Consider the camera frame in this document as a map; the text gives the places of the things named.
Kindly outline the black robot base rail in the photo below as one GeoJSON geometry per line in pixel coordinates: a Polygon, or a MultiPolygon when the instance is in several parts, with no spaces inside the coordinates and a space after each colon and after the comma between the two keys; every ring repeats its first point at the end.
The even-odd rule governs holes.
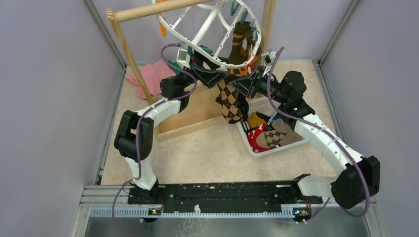
{"type": "Polygon", "coordinates": [[[134,185],[130,205],[149,206],[152,216],[268,217],[308,220],[318,196],[304,196],[297,183],[304,176],[283,181],[159,184],[150,190],[134,185]]]}

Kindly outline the brown argyle sock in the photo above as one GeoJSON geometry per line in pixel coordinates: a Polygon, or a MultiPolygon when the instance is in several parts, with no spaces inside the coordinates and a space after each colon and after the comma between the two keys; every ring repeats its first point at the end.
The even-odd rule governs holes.
{"type": "Polygon", "coordinates": [[[219,94],[215,101],[221,106],[221,114],[229,124],[236,124],[243,118],[239,105],[239,92],[231,87],[229,80],[224,79],[218,83],[219,94]]]}

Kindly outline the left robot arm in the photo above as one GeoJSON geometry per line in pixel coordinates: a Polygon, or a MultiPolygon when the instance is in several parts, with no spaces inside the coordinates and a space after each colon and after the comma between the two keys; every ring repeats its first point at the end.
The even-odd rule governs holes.
{"type": "Polygon", "coordinates": [[[142,110],[127,110],[122,114],[114,147],[129,164],[133,175],[130,182],[141,189],[139,196],[146,204],[155,203],[159,196],[158,190],[154,188],[157,178],[148,159],[155,127],[188,106],[193,91],[187,91],[187,87],[196,87],[200,81],[212,88],[229,75],[217,66],[205,68],[203,64],[206,62],[203,56],[194,53],[189,67],[181,68],[178,74],[160,82],[161,99],[142,110]]]}

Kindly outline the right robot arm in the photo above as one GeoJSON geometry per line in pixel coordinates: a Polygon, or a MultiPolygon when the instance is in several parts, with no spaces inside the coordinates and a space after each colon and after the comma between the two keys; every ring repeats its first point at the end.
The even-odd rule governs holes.
{"type": "Polygon", "coordinates": [[[235,77],[229,85],[247,97],[257,93],[266,96],[282,121],[309,142],[336,173],[336,177],[301,178],[290,189],[291,200],[304,203],[309,196],[332,198],[346,211],[361,203],[367,211],[371,197],[379,192],[379,160],[354,150],[327,128],[303,98],[307,86],[301,72],[288,71],[281,81],[271,76],[259,67],[250,75],[235,77]]]}

